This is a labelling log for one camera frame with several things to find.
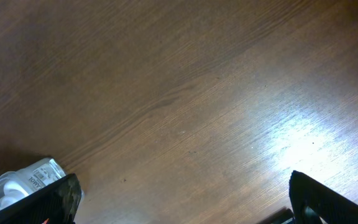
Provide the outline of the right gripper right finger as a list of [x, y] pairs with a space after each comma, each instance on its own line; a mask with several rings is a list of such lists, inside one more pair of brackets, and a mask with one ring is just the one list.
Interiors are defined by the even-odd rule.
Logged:
[[295, 223], [358, 224], [358, 205], [294, 170], [289, 195]]

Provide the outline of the clear plastic container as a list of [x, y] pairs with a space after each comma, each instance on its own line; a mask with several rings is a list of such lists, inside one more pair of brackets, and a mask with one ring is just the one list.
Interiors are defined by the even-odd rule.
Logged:
[[0, 223], [74, 223], [83, 196], [77, 176], [46, 157], [0, 176]]

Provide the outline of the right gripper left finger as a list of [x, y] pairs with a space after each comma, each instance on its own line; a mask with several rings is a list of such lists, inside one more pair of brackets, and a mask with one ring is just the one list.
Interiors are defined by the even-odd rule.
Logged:
[[76, 174], [68, 174], [2, 209], [0, 224], [74, 224], [81, 195]]

